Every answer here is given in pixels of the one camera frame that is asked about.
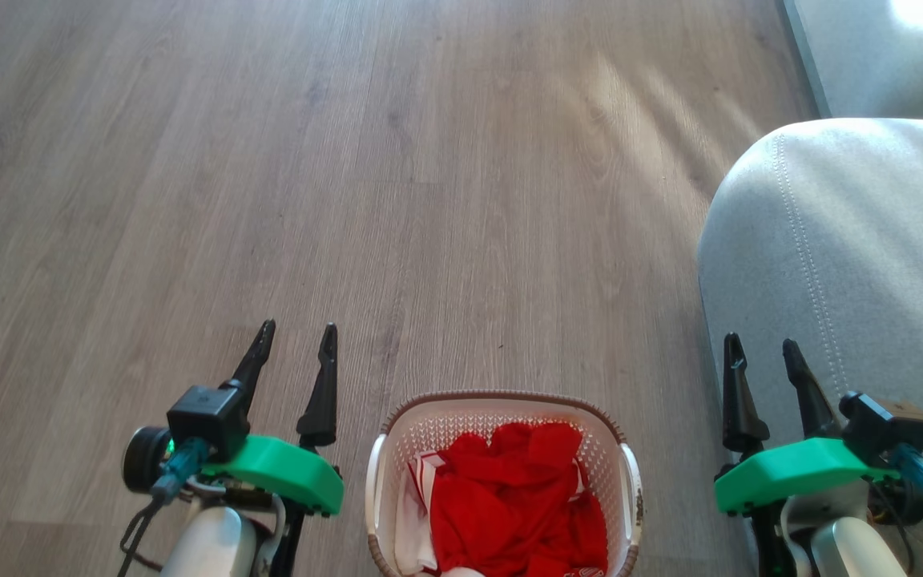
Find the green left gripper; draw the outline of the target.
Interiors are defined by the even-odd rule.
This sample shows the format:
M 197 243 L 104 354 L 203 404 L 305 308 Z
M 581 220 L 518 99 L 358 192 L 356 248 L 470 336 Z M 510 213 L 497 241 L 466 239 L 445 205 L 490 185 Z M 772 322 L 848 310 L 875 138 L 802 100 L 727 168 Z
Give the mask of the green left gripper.
M 241 419 L 247 419 L 252 408 L 276 329 L 275 319 L 263 322 L 228 379 L 228 389 L 235 391 L 233 398 Z M 296 424 L 298 446 L 274 436 L 249 435 L 230 460 L 206 463 L 203 474 L 231 476 L 321 515 L 341 514 L 345 497 L 343 478 L 333 464 L 306 450 L 326 448 L 337 441 L 338 328 L 333 322 L 325 326 L 317 357 L 320 369 L 305 411 Z

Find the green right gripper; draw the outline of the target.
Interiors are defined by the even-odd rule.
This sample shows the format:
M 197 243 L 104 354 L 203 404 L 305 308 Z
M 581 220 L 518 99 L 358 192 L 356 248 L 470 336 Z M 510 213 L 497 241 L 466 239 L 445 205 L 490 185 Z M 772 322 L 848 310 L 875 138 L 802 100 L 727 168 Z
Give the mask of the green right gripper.
M 737 333 L 728 333 L 723 340 L 722 445 L 733 453 L 751 456 L 715 479 L 719 511 L 747 514 L 792 496 L 820 493 L 862 478 L 899 479 L 900 472 L 869 466 L 839 439 L 841 424 L 798 343 L 785 339 L 781 354 L 797 394 L 806 441 L 762 450 L 770 432 L 748 388 L 746 353 Z

